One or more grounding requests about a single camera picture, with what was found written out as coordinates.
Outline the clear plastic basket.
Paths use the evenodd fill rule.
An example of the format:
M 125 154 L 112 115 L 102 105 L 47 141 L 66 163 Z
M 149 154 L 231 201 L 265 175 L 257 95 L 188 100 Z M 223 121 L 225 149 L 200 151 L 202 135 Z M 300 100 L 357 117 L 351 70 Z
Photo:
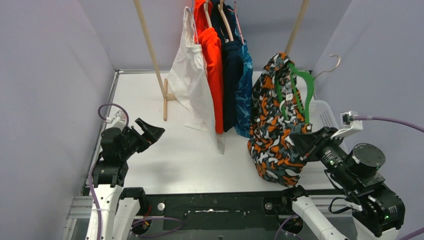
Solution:
M 324 100 L 311 100 L 309 103 L 309 121 L 312 132 L 317 132 L 324 127 L 339 129 L 333 111 Z

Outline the camouflage orange grey shorts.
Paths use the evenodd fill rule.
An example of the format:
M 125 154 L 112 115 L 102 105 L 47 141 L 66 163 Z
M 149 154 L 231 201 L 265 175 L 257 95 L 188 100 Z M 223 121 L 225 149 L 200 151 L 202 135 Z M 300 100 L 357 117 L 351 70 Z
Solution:
M 258 175 L 287 188 L 298 184 L 307 164 L 290 135 L 312 132 L 293 64 L 286 53 L 278 52 L 263 67 L 252 87 L 247 142 Z

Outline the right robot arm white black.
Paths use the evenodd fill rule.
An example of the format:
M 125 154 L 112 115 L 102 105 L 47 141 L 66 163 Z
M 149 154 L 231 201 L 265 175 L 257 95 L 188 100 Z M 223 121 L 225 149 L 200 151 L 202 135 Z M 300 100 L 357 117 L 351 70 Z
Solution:
M 350 152 L 341 148 L 346 129 L 323 127 L 312 133 L 289 135 L 294 151 L 306 162 L 321 162 L 331 185 L 345 207 L 328 211 L 351 211 L 359 240 L 394 240 L 404 223 L 405 205 L 386 184 L 379 169 L 385 154 L 369 143 L 359 143 Z

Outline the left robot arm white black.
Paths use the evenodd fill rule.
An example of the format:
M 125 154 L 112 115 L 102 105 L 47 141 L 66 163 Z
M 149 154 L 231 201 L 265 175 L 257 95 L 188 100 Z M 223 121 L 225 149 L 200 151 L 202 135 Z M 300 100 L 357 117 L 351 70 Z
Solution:
M 164 134 L 165 129 L 137 118 L 139 133 L 133 126 L 110 127 L 101 133 L 101 152 L 89 171 L 88 185 L 92 208 L 85 239 L 125 240 L 137 215 L 150 210 L 142 187 L 125 187 L 128 160 L 147 150 Z

